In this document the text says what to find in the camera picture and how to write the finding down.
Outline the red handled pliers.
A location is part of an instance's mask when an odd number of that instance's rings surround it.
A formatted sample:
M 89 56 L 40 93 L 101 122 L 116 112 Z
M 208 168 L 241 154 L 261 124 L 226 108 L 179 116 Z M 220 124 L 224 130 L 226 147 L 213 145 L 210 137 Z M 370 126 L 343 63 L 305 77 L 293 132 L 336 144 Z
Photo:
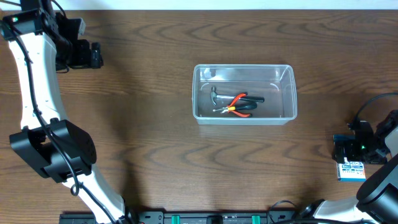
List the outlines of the red handled pliers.
M 240 100 L 242 97 L 244 97 L 244 96 L 246 96 L 246 95 L 247 95 L 246 93 L 240 93 L 238 96 L 236 96 L 236 97 L 234 98 L 234 100 L 233 100 L 228 106 L 236 105 L 236 103 L 238 102 L 238 100 Z M 229 112 L 226 112 L 226 113 L 234 113 L 236 116 L 239 116 L 239 117 L 241 117 L 241 118 L 250 118 L 250 117 L 252 117 L 252 114 L 251 114 L 251 113 L 242 113 L 241 110 L 238 110 L 238 111 L 229 111 Z

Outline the clear plastic container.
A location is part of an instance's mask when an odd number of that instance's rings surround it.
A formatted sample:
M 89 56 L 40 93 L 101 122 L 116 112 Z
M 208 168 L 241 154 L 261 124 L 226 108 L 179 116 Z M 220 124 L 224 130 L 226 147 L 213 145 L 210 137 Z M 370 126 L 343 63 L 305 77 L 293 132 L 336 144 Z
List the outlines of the clear plastic container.
M 214 105 L 210 99 L 212 86 L 221 95 L 263 97 L 250 118 L 241 118 L 234 113 L 213 112 L 213 109 L 228 106 Z M 213 125 L 284 125 L 298 115 L 297 90 L 293 68 L 290 65 L 256 64 L 201 64 L 193 70 L 192 81 L 193 116 L 198 124 Z

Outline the blue white screwdriver set box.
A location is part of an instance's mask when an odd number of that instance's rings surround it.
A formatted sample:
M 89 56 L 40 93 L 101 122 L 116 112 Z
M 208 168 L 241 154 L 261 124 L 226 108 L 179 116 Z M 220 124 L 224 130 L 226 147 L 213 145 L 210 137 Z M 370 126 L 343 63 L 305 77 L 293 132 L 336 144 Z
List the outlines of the blue white screwdriver set box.
M 364 164 L 358 161 L 349 161 L 346 149 L 355 144 L 355 137 L 335 134 L 333 136 L 332 159 L 336 162 L 337 179 L 339 182 L 364 182 L 366 173 Z

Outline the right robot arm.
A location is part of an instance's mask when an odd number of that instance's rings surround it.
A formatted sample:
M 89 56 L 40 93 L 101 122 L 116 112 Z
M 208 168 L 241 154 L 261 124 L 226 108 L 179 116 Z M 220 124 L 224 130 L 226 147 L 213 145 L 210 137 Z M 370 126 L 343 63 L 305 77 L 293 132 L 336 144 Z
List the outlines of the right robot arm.
M 357 118 L 349 124 L 352 135 L 333 136 L 332 159 L 379 164 L 353 197 L 317 200 L 298 215 L 315 223 L 397 223 L 397 110 L 392 110 L 373 131 Z

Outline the small claw hammer black handle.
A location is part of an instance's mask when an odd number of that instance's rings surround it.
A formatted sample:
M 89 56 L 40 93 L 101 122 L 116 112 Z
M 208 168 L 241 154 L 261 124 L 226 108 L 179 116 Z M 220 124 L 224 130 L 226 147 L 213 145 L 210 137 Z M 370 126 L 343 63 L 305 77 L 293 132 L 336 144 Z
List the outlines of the small claw hammer black handle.
M 218 94 L 217 91 L 216 91 L 216 87 L 215 86 L 211 87 L 210 99 L 211 99 L 211 102 L 214 105 L 217 105 L 218 103 L 221 103 L 221 102 L 226 103 L 227 105 L 229 105 L 234 100 L 234 98 L 236 96 L 237 95 L 221 95 L 221 94 Z M 248 102 L 255 102 L 255 103 L 263 103 L 265 101 L 265 99 L 263 97 L 248 96 L 248 94 L 246 96 L 242 97 L 240 100 L 241 101 L 248 101 Z

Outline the yellow black screwdriver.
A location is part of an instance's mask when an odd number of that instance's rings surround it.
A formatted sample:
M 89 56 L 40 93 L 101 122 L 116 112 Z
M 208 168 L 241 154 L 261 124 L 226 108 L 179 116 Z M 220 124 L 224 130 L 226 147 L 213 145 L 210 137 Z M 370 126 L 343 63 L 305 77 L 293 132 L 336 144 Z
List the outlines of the yellow black screwdriver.
M 213 112 L 226 113 L 229 111 L 238 111 L 238 110 L 254 110 L 257 108 L 257 103 L 247 103 L 243 105 L 233 105 L 233 106 L 225 106 L 218 109 L 213 109 Z

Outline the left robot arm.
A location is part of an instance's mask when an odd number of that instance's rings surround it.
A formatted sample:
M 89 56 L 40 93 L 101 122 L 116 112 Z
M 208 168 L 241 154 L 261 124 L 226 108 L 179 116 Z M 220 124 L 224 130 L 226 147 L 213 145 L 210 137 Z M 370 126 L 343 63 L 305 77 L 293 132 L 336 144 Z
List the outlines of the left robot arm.
M 84 39 L 84 20 L 67 17 L 55 1 L 20 0 L 19 6 L 20 13 L 1 20 L 22 95 L 21 130 L 9 137 L 13 151 L 41 177 L 80 197 L 95 223 L 136 223 L 96 166 L 91 136 L 68 119 L 58 85 L 58 75 L 71 69 L 101 68 L 100 44 Z

